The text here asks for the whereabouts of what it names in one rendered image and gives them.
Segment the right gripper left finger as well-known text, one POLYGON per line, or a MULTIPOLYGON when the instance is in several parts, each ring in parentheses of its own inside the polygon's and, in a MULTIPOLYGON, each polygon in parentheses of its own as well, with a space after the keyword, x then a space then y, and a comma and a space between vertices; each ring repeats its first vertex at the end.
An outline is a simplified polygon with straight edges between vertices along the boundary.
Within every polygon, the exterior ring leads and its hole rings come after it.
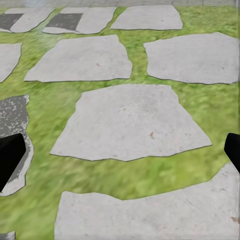
POLYGON ((26 153, 22 133, 0 138, 0 193, 26 153))

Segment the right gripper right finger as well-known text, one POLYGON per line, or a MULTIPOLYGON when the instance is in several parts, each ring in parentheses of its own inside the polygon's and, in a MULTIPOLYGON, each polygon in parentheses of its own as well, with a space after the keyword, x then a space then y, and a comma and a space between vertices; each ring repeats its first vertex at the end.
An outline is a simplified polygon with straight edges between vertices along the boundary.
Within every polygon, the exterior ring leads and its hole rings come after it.
POLYGON ((240 173, 240 135, 229 133, 225 140, 224 151, 240 173))

